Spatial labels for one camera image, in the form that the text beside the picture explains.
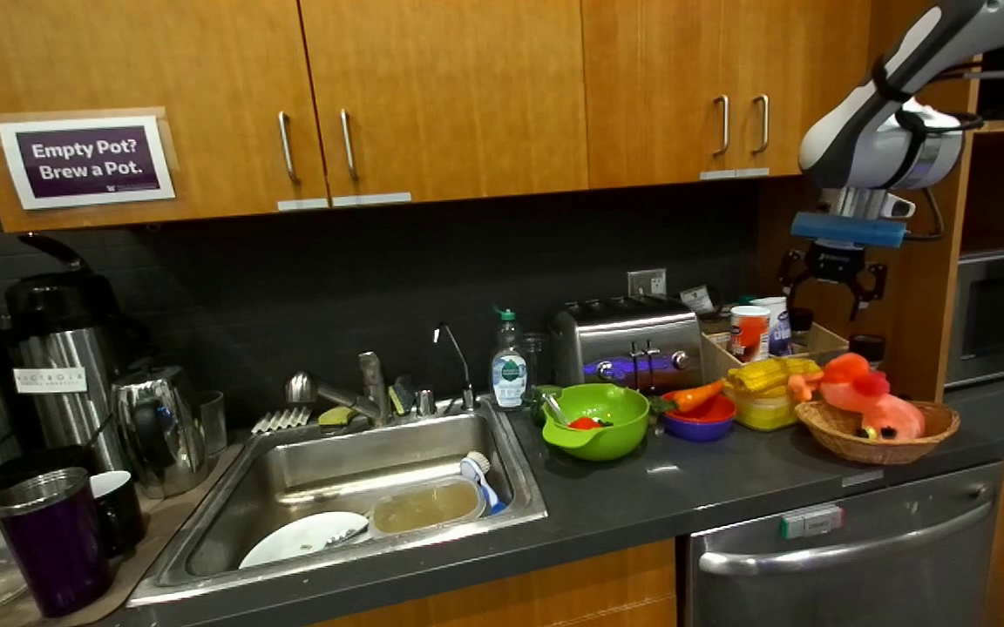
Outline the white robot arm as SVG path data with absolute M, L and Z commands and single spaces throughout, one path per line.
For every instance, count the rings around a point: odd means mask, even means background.
M 782 270 L 788 291 L 810 279 L 838 282 L 856 311 L 885 291 L 890 267 L 863 253 L 905 240 L 905 190 L 936 183 L 964 140 L 962 117 L 920 104 L 918 94 L 990 49 L 1004 49 L 1004 0 L 935 0 L 897 52 L 802 136 L 799 167 L 827 214 L 792 218 L 792 232 L 810 246 L 802 270 Z

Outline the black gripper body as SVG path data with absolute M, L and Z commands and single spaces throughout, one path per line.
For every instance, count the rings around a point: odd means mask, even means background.
M 850 291 L 850 306 L 863 311 L 885 295 L 890 267 L 863 262 L 861 246 L 810 245 L 782 258 L 782 284 L 799 291 L 805 282 L 838 282 Z

